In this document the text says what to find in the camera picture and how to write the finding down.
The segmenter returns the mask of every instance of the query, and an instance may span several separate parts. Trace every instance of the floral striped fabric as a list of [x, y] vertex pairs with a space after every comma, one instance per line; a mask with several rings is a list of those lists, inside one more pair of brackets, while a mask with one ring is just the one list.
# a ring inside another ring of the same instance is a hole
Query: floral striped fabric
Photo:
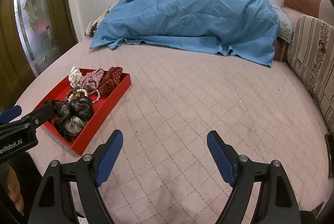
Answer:
[[296, 24], [288, 48], [288, 63], [319, 105], [334, 135], [334, 27], [311, 16]]

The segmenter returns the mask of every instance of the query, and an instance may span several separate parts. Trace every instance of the quilted pattern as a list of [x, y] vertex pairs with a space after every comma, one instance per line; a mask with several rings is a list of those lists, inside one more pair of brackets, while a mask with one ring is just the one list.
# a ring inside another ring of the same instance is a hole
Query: quilted pattern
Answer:
[[[215, 223], [231, 187], [207, 148], [210, 130], [253, 161], [280, 160], [301, 209], [312, 210], [331, 193], [327, 128], [288, 65], [274, 61], [270, 69], [238, 57], [144, 44], [90, 52], [89, 42], [77, 44], [54, 63], [51, 83], [42, 82], [51, 76], [47, 72], [35, 84], [47, 94], [73, 64], [105, 70], [120, 66], [131, 74], [130, 89], [85, 151], [92, 153], [114, 129], [123, 132], [121, 153], [100, 187], [116, 223]], [[64, 72], [57, 71], [56, 63], [63, 64]], [[33, 108], [35, 102], [23, 98], [18, 104], [25, 113], [27, 104]], [[39, 145], [29, 153], [42, 173], [53, 159], [78, 159], [47, 130], [39, 128], [37, 136]], [[72, 189], [83, 213], [75, 184]], [[244, 223], [250, 223], [258, 190], [256, 183]]]

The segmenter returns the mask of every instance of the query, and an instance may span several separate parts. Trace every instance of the screw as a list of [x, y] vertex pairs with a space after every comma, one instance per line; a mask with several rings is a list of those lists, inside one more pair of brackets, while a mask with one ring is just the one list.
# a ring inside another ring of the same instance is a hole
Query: screw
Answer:
[[240, 160], [241, 162], [247, 162], [247, 161], [248, 161], [248, 157], [247, 157], [246, 155], [240, 155], [240, 156], [239, 156], [239, 160]]
[[52, 166], [52, 167], [55, 167], [56, 165], [58, 165], [58, 160], [53, 160], [53, 161], [50, 163], [50, 166]]
[[91, 155], [90, 154], [86, 154], [83, 156], [83, 160], [84, 161], [89, 161], [91, 159]]
[[281, 163], [280, 163], [280, 161], [278, 161], [278, 160], [274, 160], [274, 161], [273, 161], [273, 165], [274, 165], [275, 167], [280, 167], [280, 166], [281, 166]]

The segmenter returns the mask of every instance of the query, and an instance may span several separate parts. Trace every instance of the finger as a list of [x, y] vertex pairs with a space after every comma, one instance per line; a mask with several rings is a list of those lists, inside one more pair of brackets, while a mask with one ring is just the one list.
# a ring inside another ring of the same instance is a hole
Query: finger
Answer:
[[9, 167], [9, 172], [7, 176], [7, 187], [11, 192], [21, 191], [19, 181], [17, 180], [16, 177], [16, 173], [11, 167]]
[[9, 191], [9, 193], [8, 193], [8, 196], [9, 196], [9, 198], [13, 201], [13, 202], [16, 202], [18, 199], [19, 199], [19, 197], [20, 197], [20, 195], [21, 195], [21, 193], [20, 192], [11, 192], [11, 191]]
[[15, 204], [16, 210], [18, 210], [19, 212], [23, 211], [24, 202], [23, 202], [23, 198], [22, 198], [21, 194], [20, 194], [18, 200], [14, 204]]

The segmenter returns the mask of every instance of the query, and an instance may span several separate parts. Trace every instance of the scrunchie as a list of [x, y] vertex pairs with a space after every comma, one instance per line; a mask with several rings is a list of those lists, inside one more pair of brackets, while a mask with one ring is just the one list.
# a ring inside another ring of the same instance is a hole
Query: scrunchie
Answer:
[[96, 90], [101, 82], [103, 73], [103, 69], [88, 72], [85, 76], [81, 77], [79, 81], [80, 88], [87, 90], [88, 93]]
[[79, 88], [79, 81], [81, 79], [82, 73], [79, 68], [73, 67], [71, 69], [70, 74], [68, 75], [68, 80], [70, 81], [70, 85], [73, 88]]
[[123, 69], [121, 67], [111, 67], [102, 77], [99, 85], [101, 96], [108, 96], [116, 86], [119, 85]]

